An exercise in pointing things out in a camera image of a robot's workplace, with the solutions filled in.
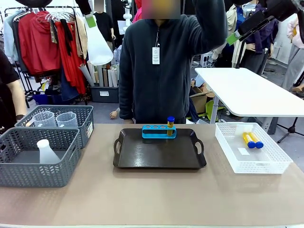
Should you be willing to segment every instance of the gray basket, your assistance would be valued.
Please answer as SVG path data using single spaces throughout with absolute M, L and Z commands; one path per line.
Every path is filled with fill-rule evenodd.
M 0 137 L 0 186 L 66 186 L 81 156 L 78 136 L 78 129 L 11 128 Z M 49 140 L 60 163 L 39 164 L 37 142 L 42 139 Z
M 31 122 L 34 115 L 50 111 L 55 114 L 55 118 L 62 113 L 73 112 L 77 115 L 78 129 L 80 130 L 80 148 L 85 148 L 89 138 L 94 130 L 93 106 L 80 105 L 39 105 L 25 117 L 23 117 L 16 127 L 26 127 L 26 124 Z

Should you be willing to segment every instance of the yellow test tube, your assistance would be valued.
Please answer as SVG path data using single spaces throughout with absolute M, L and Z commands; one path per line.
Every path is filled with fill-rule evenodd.
M 256 147 L 258 149 L 262 149 L 264 147 L 264 144 L 256 137 L 255 134 L 253 134 L 252 132 L 250 132 L 249 136 L 256 143 Z
M 256 147 L 256 143 L 251 139 L 250 135 L 248 133 L 243 133 L 243 138 L 247 144 L 247 146 L 250 148 L 250 149 L 253 149 Z
M 168 117 L 168 128 L 173 128 L 175 118 L 173 116 Z M 172 136 L 173 130 L 167 130 L 167 136 Z

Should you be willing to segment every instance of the green tape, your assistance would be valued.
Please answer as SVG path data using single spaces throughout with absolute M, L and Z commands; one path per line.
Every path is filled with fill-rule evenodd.
M 239 38 L 237 38 L 236 35 L 232 33 L 231 36 L 226 39 L 226 41 L 229 43 L 229 45 L 233 45 L 238 39 Z
M 93 18 L 92 15 L 89 16 L 89 17 L 86 16 L 85 19 L 87 21 L 87 25 L 89 26 L 89 28 L 93 28 L 93 27 L 96 26 L 96 22 L 95 22 L 95 20 L 94 20 L 94 18 Z

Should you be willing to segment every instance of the dark blue jacket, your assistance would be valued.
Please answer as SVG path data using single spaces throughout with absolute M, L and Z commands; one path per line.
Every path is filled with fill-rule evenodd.
M 263 8 L 261 4 L 256 5 L 256 12 L 264 11 L 266 8 Z M 279 23 L 276 19 L 268 23 L 261 30 L 257 31 L 250 37 L 246 39 L 247 44 L 255 44 L 256 45 L 256 53 L 262 54 L 264 53 L 265 48 L 270 48 L 271 43 L 275 43 L 275 38 L 279 31 Z
M 160 26 L 160 65 L 152 64 L 158 26 L 142 19 L 126 31 L 120 58 L 119 107 L 122 119 L 166 122 L 189 109 L 190 70 L 194 55 L 225 42 L 223 0 L 194 0 L 197 17 L 181 15 Z

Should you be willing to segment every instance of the table leg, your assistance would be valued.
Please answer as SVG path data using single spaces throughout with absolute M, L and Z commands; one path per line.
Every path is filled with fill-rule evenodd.
M 215 96 L 213 100 L 213 108 L 212 108 L 210 124 L 215 124 L 215 121 L 217 119 L 218 107 L 219 107 L 218 105 L 219 105 L 219 98 Z
M 262 128 L 264 129 L 264 131 L 266 131 L 266 133 L 269 130 L 272 119 L 273 119 L 273 117 L 266 117 L 262 124 Z

